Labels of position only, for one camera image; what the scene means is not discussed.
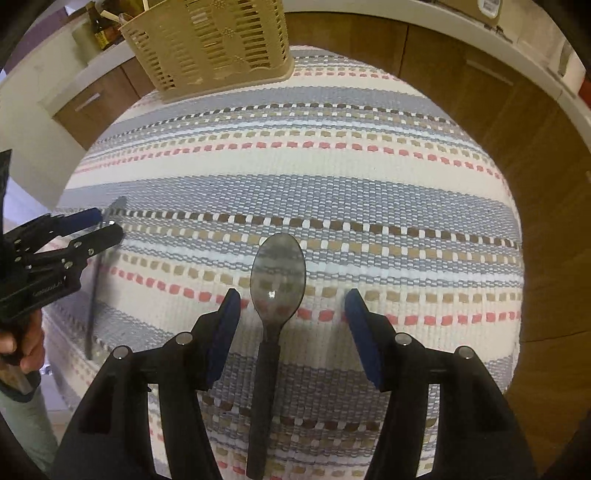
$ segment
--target metal spoon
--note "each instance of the metal spoon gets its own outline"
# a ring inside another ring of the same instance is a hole
[[[256,359],[248,436],[246,475],[265,473],[275,382],[279,366],[279,334],[300,306],[306,289],[306,261],[297,240],[287,233],[270,236],[259,248],[251,271],[251,298],[263,324]]]

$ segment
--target beige basket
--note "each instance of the beige basket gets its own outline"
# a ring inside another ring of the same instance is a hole
[[[163,101],[291,76],[281,0],[164,0],[121,33]]]

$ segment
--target black spoon handle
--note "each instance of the black spoon handle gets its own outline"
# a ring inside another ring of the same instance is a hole
[[[277,341],[263,340],[259,344],[246,460],[246,476],[252,480],[261,480],[265,473],[280,352]]]

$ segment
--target striped rug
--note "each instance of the striped rug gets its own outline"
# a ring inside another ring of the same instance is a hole
[[[371,461],[388,394],[365,378],[343,320],[352,287],[425,346],[472,346],[501,389],[518,356],[521,230],[493,161],[396,77],[292,50],[282,83],[168,105],[142,98],[88,151],[57,209],[128,200],[115,212],[125,239],[102,265],[92,306],[94,361],[82,354],[94,265],[81,292],[46,308],[49,357],[72,407],[114,346],[160,346],[228,288],[240,292],[223,375],[199,394],[226,480],[245,478],[262,335],[250,268],[276,232],[300,241],[309,276],[281,334],[267,478],[361,478]],[[418,474],[433,463],[438,398],[434,385]],[[150,420],[166,472],[157,389]]]

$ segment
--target label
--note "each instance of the label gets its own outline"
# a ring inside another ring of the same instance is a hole
[[[95,33],[95,37],[96,41],[99,43],[99,47],[101,50],[103,50],[109,44],[109,40],[107,39],[107,36],[104,31]]]
[[[501,0],[478,0],[478,8],[489,18],[495,18],[499,14]]]

